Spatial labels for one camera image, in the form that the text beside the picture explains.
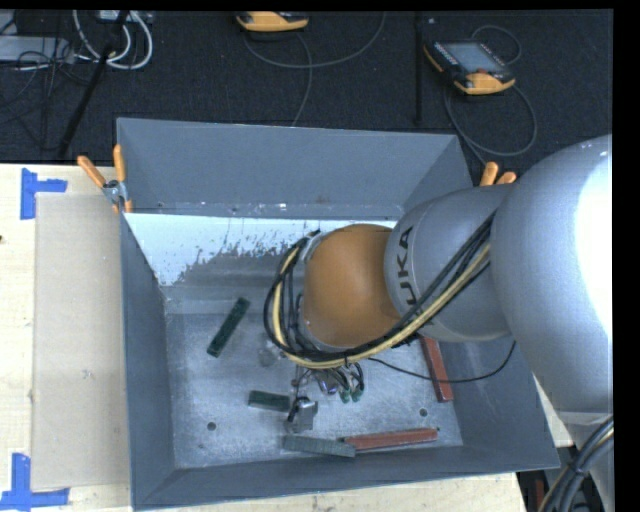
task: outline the black cable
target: black cable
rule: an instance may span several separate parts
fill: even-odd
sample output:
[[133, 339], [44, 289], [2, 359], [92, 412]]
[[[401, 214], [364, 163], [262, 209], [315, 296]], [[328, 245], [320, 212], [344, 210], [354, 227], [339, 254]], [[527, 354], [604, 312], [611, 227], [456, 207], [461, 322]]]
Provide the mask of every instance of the black cable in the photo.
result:
[[[447, 263], [447, 265], [445, 265], [445, 267], [441, 270], [441, 272], [438, 274], [438, 276], [436, 276], [436, 278], [434, 279], [434, 281], [431, 283], [431, 285], [427, 288], [427, 290], [425, 291], [425, 293], [423, 293], [421, 295], [421, 297], [416, 301], [416, 304], [414, 304], [406, 313], [405, 315], [383, 336], [378, 337], [374, 340], [371, 340], [367, 343], [361, 344], [356, 348], [352, 348], [352, 349], [348, 349], [345, 351], [341, 351], [341, 352], [331, 352], [331, 353], [327, 353], [327, 352], [323, 352], [320, 351], [318, 349], [303, 349], [300, 351], [295, 351], [292, 349], [293, 345], [289, 340], [288, 337], [288, 333], [284, 330], [282, 330], [282, 326], [281, 326], [281, 330], [283, 333], [283, 336], [285, 338], [285, 342], [287, 343], [288, 347], [287, 348], [283, 348], [283, 350], [289, 354], [292, 355], [296, 355], [296, 356], [300, 356], [300, 357], [306, 357], [309, 358], [315, 362], [322, 362], [322, 361], [326, 361], [326, 360], [331, 360], [331, 359], [336, 359], [336, 358], [348, 358], [348, 357], [352, 357], [352, 356], [356, 356], [359, 354], [362, 354], [363, 352], [366, 352], [372, 348], [375, 348], [376, 346], [384, 343], [387, 339], [389, 339], [390, 337], [394, 336], [395, 334], [397, 334], [398, 332], [400, 332], [402, 329], [404, 329], [411, 321], [411, 318], [413, 318], [415, 315], [417, 315], [419, 312], [421, 312], [421, 308], [423, 306], [423, 304], [431, 297], [431, 295], [435, 292], [435, 290], [440, 286], [440, 284], [444, 281], [444, 279], [446, 278], [446, 276], [453, 270], [453, 268], [455, 267], [455, 265], [458, 263], [458, 261], [460, 261], [461, 259], [463, 259], [463, 261], [466, 260], [465, 256], [467, 255], [467, 252], [470, 250], [470, 248], [474, 248], [474, 246], [476, 246], [476, 242], [479, 238], [485, 238], [489, 232], [489, 230], [491, 229], [491, 223], [493, 222], [493, 217], [495, 216], [495, 211], [492, 212], [486, 219], [485, 221], [476, 229], [476, 231], [465, 241], [465, 243], [462, 245], [462, 247], [460, 247], [460, 249], [456, 252], [456, 254], [454, 254], [454, 256], [449, 260], [449, 262]], [[301, 241], [298, 241], [294, 246], [292, 246], [283, 256], [282, 258], [282, 262], [285, 262], [288, 257], [291, 254], [291, 251], [294, 250], [296, 247], [299, 246], [299, 244], [301, 242], [304, 241], [304, 244], [306, 244], [306, 242], [308, 241], [308, 238], [304, 238]], [[271, 286], [269, 292], [267, 293], [267, 298], [265, 300], [265, 305], [264, 305], [264, 309], [263, 309], [263, 322], [265, 325], [265, 329], [267, 331], [267, 334], [269, 335], [269, 337], [274, 340], [274, 342], [277, 343], [276, 339], [275, 339], [275, 335], [273, 333], [273, 330], [271, 329], [270, 326], [270, 322], [269, 322], [269, 307], [270, 307], [270, 303], [271, 300], [273, 298], [273, 295], [275, 293], [275, 288], [278, 284], [280, 284], [281, 282], [283, 282], [284, 280], [284, 276], [286, 276], [287, 272], [293, 272], [293, 268], [297, 262], [298, 257], [294, 258], [291, 263], [288, 265], [288, 268], [285, 270], [283, 268], [283, 263], [281, 263], [279, 269], [278, 269], [278, 273], [277, 273], [277, 278], [276, 281], [273, 283], [273, 285]], [[477, 278], [479, 275], [479, 273], [477, 273], [473, 279]], [[283, 318], [283, 309], [281, 306], [281, 314], [280, 314], [280, 320], [282, 321]], [[404, 344], [405, 342], [401, 342], [398, 343], [397, 346], [400, 346], [402, 344]]]
[[522, 45], [520, 44], [520, 41], [518, 41], [518, 38], [513, 33], [509, 32], [507, 29], [499, 27], [497, 25], [482, 25], [481, 27], [478, 27], [473, 31], [473, 34], [471, 34], [471, 37], [475, 39], [478, 33], [488, 29], [498, 30], [499, 32], [507, 34], [513, 40], [513, 42], [516, 43], [516, 46], [518, 47], [518, 51], [516, 52], [516, 56], [513, 59], [506, 62], [508, 66], [516, 62], [522, 56]]
[[562, 494], [560, 505], [558, 507], [560, 512], [570, 512], [571, 504], [573, 503], [586, 474], [591, 470], [593, 465], [600, 460], [600, 457], [611, 449], [613, 449], [613, 431], [611, 431], [610, 434], [607, 434], [607, 436], [596, 444], [596, 446], [584, 458], [584, 461], [582, 461], [582, 464], [577, 470], [576, 468], [572, 468], [573, 476]]
[[523, 153], [526, 153], [527, 151], [529, 151], [529, 149], [531, 149], [531, 147], [533, 146], [533, 144], [535, 143], [535, 141], [536, 141], [536, 139], [538, 137], [538, 121], [536, 119], [536, 113], [533, 110], [533, 106], [531, 105], [531, 102], [529, 102], [529, 99], [525, 96], [525, 94], [520, 90], [520, 88], [518, 86], [512, 85], [511, 89], [513, 89], [522, 98], [522, 100], [524, 101], [525, 105], [527, 106], [527, 109], [529, 110], [529, 113], [531, 114], [531, 120], [532, 120], [532, 124], [533, 124], [532, 132], [531, 132], [531, 138], [529, 139], [529, 142], [527, 142], [527, 144], [522, 149], [518, 149], [516, 151], [497, 151], [497, 150], [488, 148], [486, 146], [483, 146], [483, 145], [477, 143], [476, 141], [474, 141], [460, 127], [460, 125], [458, 124], [458, 122], [455, 119], [455, 116], [453, 114], [453, 109], [451, 107], [451, 98], [453, 97], [453, 94], [454, 94], [453, 89], [450, 89], [450, 90], [445, 89], [443, 91], [445, 110], [447, 111], [447, 115], [449, 116], [449, 119], [451, 120], [451, 123], [455, 127], [455, 129], [458, 132], [458, 134], [460, 135], [460, 137], [467, 143], [467, 146], [469, 146], [469, 149], [471, 149], [473, 154], [476, 156], [476, 158], [478, 160], [480, 160], [480, 162], [483, 165], [486, 165], [487, 162], [480, 155], [478, 150], [484, 151], [485, 153], [489, 153], [489, 154], [492, 154], [492, 155], [502, 156], [502, 157], [519, 156], [519, 155], [522, 155]]
[[84, 112], [87, 108], [89, 100], [93, 95], [93, 91], [98, 85], [98, 81], [100, 80], [102, 72], [104, 71], [107, 65], [107, 59], [109, 58], [109, 55], [113, 50], [113, 48], [115, 48], [116, 46], [117, 36], [120, 30], [122, 30], [122, 27], [124, 26], [125, 20], [128, 15], [129, 15], [129, 10], [127, 9], [122, 9], [118, 12], [118, 17], [116, 18], [116, 21], [113, 24], [111, 31], [109, 32], [109, 39], [107, 40], [107, 43], [104, 45], [104, 48], [102, 49], [100, 61], [98, 62], [98, 65], [95, 71], [93, 72], [93, 75], [91, 76], [91, 81], [89, 82], [89, 85], [87, 85], [87, 88], [84, 91], [84, 94], [80, 100], [80, 103], [78, 104], [75, 111], [73, 112], [71, 119], [69, 121], [69, 124], [67, 125], [67, 128], [64, 132], [64, 135], [62, 136], [62, 140], [60, 141], [59, 150], [58, 150], [58, 158], [60, 160], [64, 160], [67, 154], [67, 150], [69, 149], [71, 140], [75, 135], [78, 125], [80, 124], [80, 121], [82, 119], [82, 116], [84, 115]]
[[2, 25], [2, 27], [0, 27], [0, 35], [4, 34], [5, 30], [7, 30], [11, 25], [16, 24], [16, 15], [18, 14], [19, 11], [22, 11], [22, 10], [23, 9], [16, 9], [13, 11], [13, 14], [11, 15], [11, 19], [7, 21], [4, 25]]
[[[487, 29], [492, 29], [492, 30], [498, 30], [500, 32], [503, 32], [505, 34], [507, 34], [509, 37], [511, 37], [511, 39], [513, 39], [513, 41], [515, 42], [516, 46], [517, 46], [517, 53], [516, 56], [511, 59], [510, 61], [507, 62], [507, 65], [513, 64], [514, 62], [516, 62], [518, 59], [520, 59], [521, 55], [522, 55], [522, 46], [520, 44], [520, 41], [518, 41], [518, 39], [516, 38], [516, 36], [514, 34], [512, 34], [511, 32], [509, 32], [508, 30], [502, 28], [502, 27], [498, 27], [496, 25], [483, 25], [479, 28], [477, 28], [473, 34], [471, 35], [472, 38], [475, 38], [476, 35], [481, 32], [482, 30], [487, 30]], [[453, 114], [453, 108], [451, 106], [451, 98], [453, 97], [453, 89], [451, 90], [443, 90], [443, 101], [444, 101], [444, 106], [445, 106], [445, 110], [447, 112], [447, 115], [449, 116], [449, 119], [451, 120], [451, 123], [453, 124], [453, 126], [455, 127], [456, 131], [458, 132], [458, 134], [460, 135], [460, 137], [466, 142], [467, 146], [469, 147], [469, 149], [471, 150], [471, 152], [475, 155], [475, 157], [482, 163], [482, 165], [486, 165], [487, 161], [482, 157], [482, 155], [480, 154], [479, 151], [484, 151], [485, 153], [489, 153], [491, 155], [495, 155], [495, 156], [501, 156], [501, 157], [512, 157], [512, 156], [519, 156], [522, 155], [523, 153], [526, 153], [527, 151], [529, 151], [529, 149], [531, 149], [531, 147], [533, 146], [533, 144], [535, 143], [537, 137], [538, 137], [538, 121], [536, 119], [536, 114], [535, 111], [533, 109], [533, 106], [531, 105], [531, 102], [529, 101], [529, 99], [526, 97], [526, 95], [520, 90], [519, 87], [517, 87], [516, 85], [511, 86], [511, 88], [522, 98], [522, 100], [524, 101], [530, 115], [531, 115], [531, 120], [532, 120], [532, 124], [533, 124], [533, 128], [532, 128], [532, 133], [531, 133], [531, 138], [529, 139], [529, 142], [527, 142], [527, 144], [522, 148], [522, 149], [518, 149], [515, 151], [497, 151], [491, 148], [488, 148], [486, 146], [483, 146], [479, 143], [477, 143], [476, 141], [474, 141], [458, 124], [458, 122], [456, 121], [456, 118]]]
[[298, 120], [300, 119], [300, 115], [302, 114], [302, 111], [304, 110], [304, 107], [307, 104], [307, 100], [309, 99], [309, 93], [311, 92], [311, 83], [313, 82], [313, 67], [312, 67], [313, 60], [311, 58], [311, 51], [309, 50], [309, 46], [307, 46], [307, 43], [304, 40], [304, 38], [300, 34], [296, 34], [296, 35], [298, 36], [298, 40], [304, 47], [304, 51], [307, 54], [307, 60], [309, 62], [309, 77], [307, 78], [307, 88], [304, 92], [302, 103], [300, 103], [300, 107], [298, 107], [298, 113], [296, 114], [296, 117], [293, 119], [291, 126], [295, 126], [298, 123]]
[[247, 47], [247, 49], [251, 52], [251, 54], [253, 54], [254, 57], [257, 57], [258, 59], [260, 59], [263, 62], [266, 62], [267, 64], [272, 64], [274, 66], [279, 66], [281, 68], [288, 68], [288, 69], [310, 69], [310, 68], [322, 68], [322, 67], [327, 67], [327, 66], [335, 66], [337, 64], [342, 64], [343, 62], [347, 62], [348, 60], [351, 60], [355, 57], [357, 57], [358, 55], [364, 53], [366, 50], [369, 49], [369, 47], [375, 42], [375, 40], [378, 38], [378, 36], [380, 35], [380, 32], [382, 32], [382, 28], [384, 27], [384, 23], [387, 17], [387, 12], [384, 11], [382, 13], [382, 17], [380, 18], [380, 25], [378, 26], [378, 30], [376, 30], [375, 34], [373, 34], [373, 37], [369, 40], [369, 42], [367, 44], [365, 44], [362, 48], [360, 48], [358, 51], [347, 55], [346, 57], [342, 57], [340, 59], [335, 59], [335, 60], [330, 60], [327, 62], [318, 62], [316, 64], [288, 64], [286, 62], [278, 62], [275, 60], [271, 60], [268, 59], [262, 55], [260, 55], [258, 52], [256, 52], [253, 48], [251, 48], [251, 46], [249, 45], [248, 42], [248, 38], [244, 37], [244, 44]]
[[493, 377], [495, 374], [497, 374], [498, 372], [502, 371], [502, 369], [507, 366], [507, 363], [509, 362], [509, 360], [511, 359], [511, 356], [513, 354], [513, 351], [516, 348], [516, 341], [514, 340], [513, 343], [511, 344], [511, 348], [509, 349], [509, 353], [507, 354], [507, 357], [505, 357], [504, 361], [502, 361], [502, 363], [500, 364], [500, 366], [498, 366], [495, 370], [492, 370], [489, 373], [486, 373], [484, 375], [480, 375], [478, 377], [469, 377], [466, 379], [436, 379], [433, 377], [427, 377], [426, 375], [422, 375], [420, 373], [415, 373], [412, 372], [410, 370], [405, 370], [404, 368], [400, 368], [398, 366], [394, 366], [391, 363], [387, 363], [386, 361], [383, 361], [382, 359], [376, 359], [375, 357], [370, 357], [369, 361], [375, 361], [376, 363], [380, 363], [383, 364], [384, 366], [387, 366], [388, 368], [391, 368], [392, 370], [396, 370], [398, 372], [401, 373], [405, 373], [407, 375], [411, 375], [412, 377], [418, 377], [419, 379], [423, 379], [423, 380], [428, 380], [431, 382], [440, 382], [442, 384], [463, 384], [466, 382], [475, 382], [478, 380], [483, 380], [483, 379], [488, 379], [489, 377]]
[[356, 377], [358, 379], [358, 385], [360, 387], [360, 391], [364, 391], [364, 373], [362, 371], [362, 366], [360, 366], [360, 363], [353, 363], [353, 366], [355, 366], [356, 371], [358, 373], [358, 376]]
[[20, 99], [20, 96], [22, 96], [22, 94], [24, 94], [24, 92], [29, 88], [29, 86], [35, 79], [37, 73], [38, 73], [38, 70], [35, 69], [31, 74], [31, 76], [29, 77], [29, 80], [27, 80], [27, 83], [22, 87], [22, 89], [20, 89], [20, 91], [13, 98], [11, 98], [10, 100], [6, 100], [4, 103], [0, 104], [0, 109], [8, 107], [12, 103], [15, 103], [16, 101], [18, 101]]
[[560, 475], [551, 485], [542, 503], [540, 504], [540, 512], [553, 512], [557, 510], [556, 506], [564, 492], [572, 480], [575, 473], [582, 472], [582, 466], [587, 456], [595, 449], [596, 445], [601, 442], [613, 428], [613, 416], [610, 416], [589, 436], [578, 454], [565, 465]]

